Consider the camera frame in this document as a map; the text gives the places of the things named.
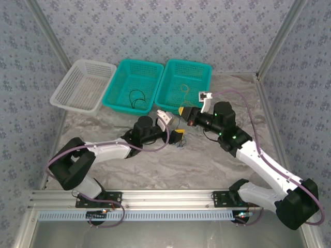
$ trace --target patterned wall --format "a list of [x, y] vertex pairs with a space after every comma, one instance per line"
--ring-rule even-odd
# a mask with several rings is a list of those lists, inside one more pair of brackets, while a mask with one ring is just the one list
[[309, 1], [263, 82], [289, 162], [319, 186], [331, 247], [331, 3]]
[[255, 72], [293, 0], [38, 0], [71, 62], [124, 58]]
[[24, 1], [0, 1], [0, 247], [11, 247], [42, 178], [62, 111], [49, 98], [65, 72]]

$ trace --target table surface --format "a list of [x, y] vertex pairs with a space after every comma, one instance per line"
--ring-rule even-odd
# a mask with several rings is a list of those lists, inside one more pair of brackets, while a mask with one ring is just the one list
[[[236, 89], [245, 95], [253, 113], [261, 147], [276, 159], [253, 76], [213, 75], [210, 91], [225, 89]], [[213, 99], [212, 106], [217, 101], [229, 101], [236, 112], [237, 125], [253, 136], [246, 107], [238, 95], [230, 93], [218, 96]], [[158, 106], [154, 105], [150, 117], [156, 118], [157, 109]], [[131, 129], [138, 118], [104, 106], [96, 117], [69, 112], [58, 149], [73, 137], [80, 137], [85, 142], [114, 140]], [[175, 128], [178, 119], [172, 125]], [[188, 127], [183, 120], [179, 128], [185, 129], [186, 144], [183, 148], [168, 145], [159, 152], [140, 152], [130, 159], [97, 163], [92, 165], [89, 175], [96, 178], [105, 189], [223, 189], [241, 178], [256, 185], [268, 186], [250, 167], [224, 152], [217, 143], [206, 139], [202, 128]], [[207, 135], [217, 138], [212, 133]], [[158, 140], [144, 147], [153, 149], [162, 144]], [[61, 186], [49, 178], [47, 189], [61, 189]]]

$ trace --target teal plastic basket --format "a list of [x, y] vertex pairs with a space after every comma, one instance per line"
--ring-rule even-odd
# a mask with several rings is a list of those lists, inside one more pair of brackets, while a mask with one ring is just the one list
[[103, 97], [102, 104], [131, 115], [152, 109], [164, 67], [142, 60], [124, 59]]
[[170, 59], [156, 93], [155, 104], [174, 114], [178, 114], [179, 107], [202, 107], [199, 92], [209, 90], [211, 79], [210, 65]]

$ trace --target purple cable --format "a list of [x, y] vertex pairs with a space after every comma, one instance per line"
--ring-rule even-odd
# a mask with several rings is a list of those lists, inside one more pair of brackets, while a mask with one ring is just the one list
[[118, 206], [120, 206], [120, 208], [122, 208], [122, 210], [123, 210], [123, 214], [122, 214], [121, 219], [120, 219], [119, 221], [117, 221], [115, 224], [107, 225], [107, 226], [96, 226], [96, 225], [93, 225], [93, 224], [92, 224], [92, 219], [93, 219], [93, 217], [95, 216], [95, 214], [93, 214], [93, 215], [89, 218], [89, 221], [88, 221], [89, 224], [91, 225], [91, 227], [95, 227], [95, 228], [110, 228], [110, 227], [118, 226], [118, 225], [120, 225], [120, 224], [123, 222], [124, 217], [125, 217], [125, 209], [124, 209], [124, 207], [122, 206], [121, 203], [118, 203], [118, 202], [116, 202], [116, 201], [114, 201], [114, 200], [96, 200], [96, 199], [89, 198], [88, 196], [83, 195], [83, 194], [80, 194], [80, 195], [83, 196], [85, 199], [91, 200], [91, 201], [96, 202], [96, 203], [112, 203], [112, 204], [118, 205]]
[[253, 131], [254, 131], [254, 136], [255, 136], [255, 143], [257, 145], [257, 151], [259, 153], [259, 156], [261, 157], [261, 159], [271, 168], [273, 169], [275, 172], [277, 172], [278, 174], [280, 174], [283, 178], [285, 178], [286, 180], [289, 180], [290, 182], [292, 182], [293, 184], [295, 184], [296, 186], [298, 186], [300, 189], [302, 189], [303, 191], [305, 191], [313, 200], [314, 202], [316, 203], [316, 205], [320, 208], [320, 211], [321, 211], [321, 219], [318, 221], [318, 222], [315, 222], [315, 223], [312, 223], [312, 222], [305, 222], [306, 224], [308, 225], [313, 225], [313, 226], [318, 226], [318, 225], [321, 225], [324, 220], [325, 220], [325, 211], [323, 209], [323, 206], [322, 204], [320, 203], [320, 201], [309, 191], [307, 190], [305, 187], [303, 187], [300, 183], [298, 183], [297, 181], [293, 180], [292, 178], [289, 178], [286, 174], [284, 174], [283, 172], [281, 172], [279, 169], [275, 168], [264, 156], [263, 154], [261, 154], [261, 148], [260, 148], [260, 143], [259, 143], [259, 137], [258, 137], [258, 133], [257, 133], [257, 130], [255, 128], [255, 124], [254, 124], [254, 121], [253, 121], [253, 116], [252, 116], [252, 112], [249, 108], [249, 105], [248, 105], [248, 102], [246, 100], [246, 98], [244, 97], [244, 95], [242, 93], [240, 93], [238, 90], [235, 90], [235, 89], [228, 89], [228, 90], [223, 90], [223, 91], [220, 91], [220, 92], [217, 92], [215, 94], [213, 94], [213, 97], [215, 96], [218, 96], [218, 95], [222, 95], [222, 94], [225, 94], [225, 93], [229, 93], [229, 92], [232, 92], [232, 93], [236, 93], [238, 94], [242, 99], [243, 101], [245, 102], [245, 105], [246, 105], [246, 108], [247, 108], [247, 111], [248, 111], [248, 115], [249, 115], [249, 118], [250, 118], [250, 121], [252, 123], [252, 127], [253, 127]]
[[45, 166], [44, 168], [44, 171], [47, 175], [49, 175], [50, 177], [56, 179], [49, 171], [48, 171], [48, 168], [56, 161], [58, 160], [59, 158], [62, 158], [64, 155], [67, 155], [68, 153], [71, 153], [73, 151], [77, 151], [77, 150], [80, 150], [80, 149], [84, 149], [84, 148], [91, 148], [91, 147], [101, 147], [101, 146], [108, 146], [108, 145], [125, 145], [125, 146], [129, 146], [133, 149], [136, 149], [138, 151], [146, 151], [146, 152], [155, 152], [155, 151], [159, 151], [159, 150], [162, 150], [164, 147], [166, 147], [166, 145], [169, 143], [169, 139], [170, 139], [170, 131], [169, 131], [169, 128], [168, 126], [166, 125], [165, 121], [162, 120], [160, 118], [160, 120], [163, 122], [164, 126], [165, 126], [165, 130], [167, 132], [167, 140], [165, 141], [164, 145], [157, 148], [157, 149], [142, 149], [142, 148], [139, 148], [137, 146], [134, 146], [134, 145], [131, 145], [131, 144], [128, 144], [128, 143], [125, 143], [125, 142], [116, 142], [116, 141], [108, 141], [108, 142], [98, 142], [98, 143], [94, 143], [94, 144], [88, 144], [88, 145], [84, 145], [84, 146], [78, 146], [78, 147], [73, 147], [73, 148], [70, 148], [62, 153], [60, 153], [59, 155], [55, 156], [54, 158], [52, 158], [48, 164]]

